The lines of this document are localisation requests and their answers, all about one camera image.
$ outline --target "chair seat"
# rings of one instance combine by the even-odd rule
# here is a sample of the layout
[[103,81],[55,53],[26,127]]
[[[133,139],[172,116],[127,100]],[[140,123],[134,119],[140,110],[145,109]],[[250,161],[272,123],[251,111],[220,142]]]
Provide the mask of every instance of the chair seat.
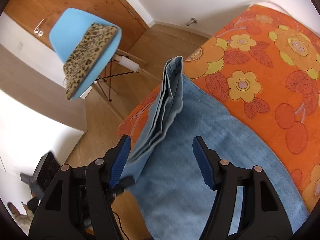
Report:
[[106,51],[100,56],[92,70],[79,86],[71,99],[79,98],[98,78],[109,60],[115,54],[121,41],[122,31],[117,25],[114,25],[98,16],[81,11],[75,8],[68,8],[61,15],[59,20],[53,26],[49,33],[49,40],[54,51],[63,63],[65,63],[78,43],[81,41],[85,31],[92,23],[112,25],[118,29],[118,33],[109,44]]

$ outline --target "chair leg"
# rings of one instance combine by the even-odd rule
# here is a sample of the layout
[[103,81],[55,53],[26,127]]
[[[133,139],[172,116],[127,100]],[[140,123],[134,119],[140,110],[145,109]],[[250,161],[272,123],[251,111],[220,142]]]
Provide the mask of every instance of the chair leg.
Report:
[[[104,76],[107,75],[107,66],[106,66],[105,69],[104,69]],[[110,63],[110,73],[111,73],[113,70],[115,70],[116,66],[112,69],[112,64]],[[110,89],[114,94],[116,94],[117,96],[120,94],[117,90],[115,90],[113,87],[111,87],[111,86],[109,85],[109,82],[108,82],[107,79],[104,79],[104,83],[108,86],[108,89]]]
[[[117,49],[117,53],[123,54],[125,56],[128,56],[130,60],[132,60],[135,63],[138,63],[140,66],[148,64],[148,62],[146,62],[146,61],[144,61],[144,60],[142,60],[142,59],[140,59],[140,58],[138,58],[138,57],[136,57],[136,56],[134,56],[134,55],[132,55],[132,54],[130,54],[128,52],[125,52],[123,50]],[[121,58],[117,54],[115,54],[114,59],[119,61]],[[155,81],[161,82],[161,79],[155,77],[154,75],[150,74],[148,71],[146,71],[145,69],[143,69],[141,67],[138,68],[137,72],[139,72],[141,75],[143,75],[143,76],[145,76],[147,78],[151,78],[151,79],[153,79]]]
[[132,54],[130,54],[128,52],[125,52],[125,51],[123,51],[121,49],[117,49],[116,53],[128,56],[129,59],[131,59],[135,63],[138,63],[139,65],[147,65],[148,64],[148,62],[144,61],[143,59],[138,58],[138,57],[136,57],[136,56],[134,56],[134,55],[132,55]]
[[97,86],[97,84],[93,83],[92,88],[101,96],[101,98],[107,103],[111,111],[121,120],[124,120],[124,117],[120,114],[120,112],[109,102],[109,100],[105,97],[103,92],[100,90],[100,88]]
[[139,72],[141,75],[147,77],[147,78],[151,78],[154,81],[159,81],[161,82],[161,80],[157,77],[155,77],[154,75],[150,74],[148,71],[144,70],[143,68],[140,68],[137,70],[137,72]]
[[[100,82],[100,85],[107,86],[108,89],[109,89],[109,82],[108,81]],[[120,92],[115,90],[113,87],[111,87],[111,92],[114,93],[117,96],[120,94]]]

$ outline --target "blue gripper pad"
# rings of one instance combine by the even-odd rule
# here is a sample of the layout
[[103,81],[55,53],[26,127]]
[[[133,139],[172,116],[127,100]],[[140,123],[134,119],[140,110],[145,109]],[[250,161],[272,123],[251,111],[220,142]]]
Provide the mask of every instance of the blue gripper pad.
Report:
[[208,185],[210,189],[213,189],[215,185],[213,181],[213,169],[196,137],[192,141],[192,150],[196,157],[205,184]]
[[108,182],[108,184],[111,188],[114,188],[114,186],[119,183],[122,171],[123,171],[124,166],[127,162],[127,159],[128,159],[128,156],[129,156],[129,153],[131,150],[130,137],[126,136],[126,138],[124,138],[123,143],[122,143],[122,138],[121,138],[118,145],[116,146],[116,149],[119,151],[119,153],[118,153],[115,161],[113,162],[113,165],[111,166],[110,179]]

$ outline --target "baseboard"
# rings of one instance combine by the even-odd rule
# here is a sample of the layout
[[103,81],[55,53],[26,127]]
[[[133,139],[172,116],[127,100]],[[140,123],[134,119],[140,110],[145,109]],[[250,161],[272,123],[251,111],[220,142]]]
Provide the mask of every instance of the baseboard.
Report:
[[83,135],[80,137],[80,139],[77,141],[76,145],[75,145],[75,146],[73,147],[73,149],[71,150],[71,152],[70,152],[68,158],[66,159],[66,161],[64,162],[64,164],[69,164],[69,163],[68,163],[68,159],[70,158],[71,154],[72,154],[73,151],[76,149],[76,147],[78,146],[78,144],[81,142],[82,138],[86,135],[86,133],[87,133],[87,131],[85,131],[85,132],[83,133]]
[[180,30],[184,30],[184,31],[187,31],[187,32],[190,32],[190,33],[194,33],[194,34],[197,34],[197,35],[199,35],[199,36],[208,38],[208,39],[210,39],[210,38],[212,37],[212,35],[210,35],[210,34],[200,32],[200,31],[195,30],[195,29],[192,29],[192,28],[190,28],[190,27],[184,27],[184,26],[180,26],[180,25],[175,25],[175,24],[170,24],[170,23],[164,23],[164,22],[158,22],[158,21],[154,21],[154,23],[155,23],[155,24],[160,24],[160,25],[169,26],[169,27],[173,27],[173,28],[177,28],[177,29],[180,29]]
[[155,21],[149,22],[147,25],[151,28],[153,25],[155,25]]

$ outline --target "person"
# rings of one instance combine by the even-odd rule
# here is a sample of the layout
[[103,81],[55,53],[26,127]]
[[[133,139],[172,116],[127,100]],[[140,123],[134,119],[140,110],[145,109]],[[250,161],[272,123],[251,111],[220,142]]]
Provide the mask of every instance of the person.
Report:
[[7,206],[9,208],[9,210],[11,211],[12,217],[15,220],[15,222],[28,235],[31,222],[33,220],[33,212],[22,201],[21,201],[21,203],[22,203],[24,210],[27,213],[26,215],[20,214],[19,210],[11,202],[8,202]]

